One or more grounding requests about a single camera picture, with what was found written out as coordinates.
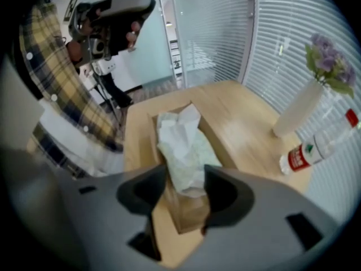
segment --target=wooden table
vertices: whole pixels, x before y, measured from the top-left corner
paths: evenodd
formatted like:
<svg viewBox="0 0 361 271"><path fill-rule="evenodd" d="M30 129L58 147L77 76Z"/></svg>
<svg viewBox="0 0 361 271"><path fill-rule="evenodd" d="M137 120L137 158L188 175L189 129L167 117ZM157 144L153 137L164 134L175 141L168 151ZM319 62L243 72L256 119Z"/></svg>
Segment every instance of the wooden table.
<svg viewBox="0 0 361 271"><path fill-rule="evenodd" d="M218 134L240 171L278 180L304 193L311 170L282 175L279 158L296 147L295 133L282 139L273 135L278 113L262 98L235 81L217 82L175 91L131 106L125 130L125 171L155 164L148 130L148 116L155 116L194 102ZM164 197L152 214L161 265L175 268L202 242L200 230L179 235Z"/></svg>

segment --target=window blind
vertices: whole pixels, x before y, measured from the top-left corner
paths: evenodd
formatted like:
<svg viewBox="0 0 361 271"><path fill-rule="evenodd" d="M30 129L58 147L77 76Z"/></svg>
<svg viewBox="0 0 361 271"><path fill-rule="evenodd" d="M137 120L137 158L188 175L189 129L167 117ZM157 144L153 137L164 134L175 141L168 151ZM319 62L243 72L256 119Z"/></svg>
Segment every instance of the window blind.
<svg viewBox="0 0 361 271"><path fill-rule="evenodd" d="M252 39L253 1L173 1L186 86L236 80Z"/></svg>
<svg viewBox="0 0 361 271"><path fill-rule="evenodd" d="M347 21L332 0L255 0L255 26L243 83L278 112L312 78L306 68L305 43L313 33L336 44L357 73L355 99L325 91L317 109L297 130L301 139L343 116L348 108L361 118L361 51ZM331 158L313 167L307 196L345 222L360 199L361 135L353 135Z"/></svg>

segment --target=bottle label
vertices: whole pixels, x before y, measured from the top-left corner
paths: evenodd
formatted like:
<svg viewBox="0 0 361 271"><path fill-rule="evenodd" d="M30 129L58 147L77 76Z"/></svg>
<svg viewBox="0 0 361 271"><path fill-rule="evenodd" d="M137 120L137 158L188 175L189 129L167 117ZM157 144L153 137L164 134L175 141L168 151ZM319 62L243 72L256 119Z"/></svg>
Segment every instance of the bottle label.
<svg viewBox="0 0 361 271"><path fill-rule="evenodd" d="M316 144L315 136L295 147L288 153L288 163L297 172L321 161L323 158Z"/></svg>

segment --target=white vase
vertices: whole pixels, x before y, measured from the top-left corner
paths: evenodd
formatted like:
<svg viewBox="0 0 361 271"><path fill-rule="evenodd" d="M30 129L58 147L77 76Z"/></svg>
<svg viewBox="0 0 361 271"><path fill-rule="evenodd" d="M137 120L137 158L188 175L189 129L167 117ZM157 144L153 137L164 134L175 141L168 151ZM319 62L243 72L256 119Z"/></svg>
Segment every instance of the white vase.
<svg viewBox="0 0 361 271"><path fill-rule="evenodd" d="M309 81L278 118L273 127L274 134L283 137L299 128L314 111L322 94L323 86L316 79Z"/></svg>

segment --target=black pants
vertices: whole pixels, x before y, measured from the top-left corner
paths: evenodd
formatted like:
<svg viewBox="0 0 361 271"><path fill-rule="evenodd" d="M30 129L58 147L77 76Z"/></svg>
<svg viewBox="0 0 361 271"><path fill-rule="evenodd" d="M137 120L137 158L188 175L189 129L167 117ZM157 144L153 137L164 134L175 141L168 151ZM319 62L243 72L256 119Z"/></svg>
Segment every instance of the black pants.
<svg viewBox="0 0 361 271"><path fill-rule="evenodd" d="M114 83L111 73L101 76L102 84L105 87L107 93L116 101L119 107L127 107L131 103L131 97L128 96L125 92L121 91Z"/></svg>

